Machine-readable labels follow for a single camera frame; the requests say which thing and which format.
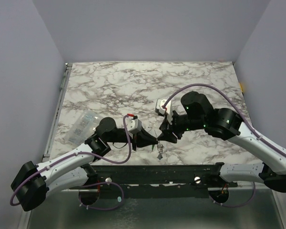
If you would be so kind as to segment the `wire keyring with keys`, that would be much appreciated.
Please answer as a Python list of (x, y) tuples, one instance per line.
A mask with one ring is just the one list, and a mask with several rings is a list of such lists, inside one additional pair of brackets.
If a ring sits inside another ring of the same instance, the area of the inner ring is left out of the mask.
[(158, 143), (157, 143), (157, 151), (158, 151), (157, 158), (159, 160), (161, 160), (163, 158), (163, 150), (164, 150), (163, 144), (161, 144), (160, 141), (158, 141)]

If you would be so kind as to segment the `clear plastic compartment box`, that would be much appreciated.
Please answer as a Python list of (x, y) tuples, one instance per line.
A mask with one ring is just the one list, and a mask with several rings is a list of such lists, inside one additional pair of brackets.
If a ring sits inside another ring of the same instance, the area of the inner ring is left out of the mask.
[(65, 141), (78, 146), (89, 138), (100, 122), (100, 117), (91, 110), (85, 110), (65, 136)]

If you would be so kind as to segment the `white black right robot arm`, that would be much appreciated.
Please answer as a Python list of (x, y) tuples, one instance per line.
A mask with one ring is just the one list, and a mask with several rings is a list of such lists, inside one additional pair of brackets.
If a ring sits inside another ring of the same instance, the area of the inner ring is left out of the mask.
[(212, 137), (233, 143), (262, 162), (260, 164), (220, 164), (220, 170), (209, 175), (210, 183), (219, 187), (225, 182), (249, 181), (286, 193), (286, 149), (264, 137), (229, 108), (213, 108), (204, 94), (186, 93), (181, 98), (186, 113), (172, 110), (171, 102), (158, 99), (155, 112), (164, 117), (158, 140), (177, 143), (186, 131), (203, 129)]

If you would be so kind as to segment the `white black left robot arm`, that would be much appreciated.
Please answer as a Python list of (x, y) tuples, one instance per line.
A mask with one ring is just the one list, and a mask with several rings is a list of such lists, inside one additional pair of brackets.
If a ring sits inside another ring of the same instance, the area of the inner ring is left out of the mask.
[[(111, 150), (109, 143), (125, 143), (128, 155), (123, 161), (105, 158)], [(132, 114), (123, 117), (123, 128), (118, 128), (111, 117), (103, 118), (94, 133), (74, 150), (47, 162), (23, 164), (11, 183), (11, 206), (21, 206), (31, 211), (41, 205), (54, 192), (72, 187), (100, 186), (98, 176), (90, 165), (104, 160), (116, 165), (126, 163), (137, 148), (156, 145), (156, 137), (150, 135), (141, 121)]]

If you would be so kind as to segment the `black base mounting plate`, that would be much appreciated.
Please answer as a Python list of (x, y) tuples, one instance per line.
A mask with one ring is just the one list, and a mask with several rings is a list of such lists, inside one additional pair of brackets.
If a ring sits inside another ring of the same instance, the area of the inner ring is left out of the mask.
[(121, 192), (126, 198), (207, 198), (208, 189), (236, 187), (220, 177), (223, 163), (215, 165), (164, 165), (164, 166), (88, 166), (84, 165), (55, 179), (48, 185), (47, 196), (66, 189), (81, 189), (83, 194), (93, 195), (89, 184), (99, 183), (99, 195), (113, 198)]

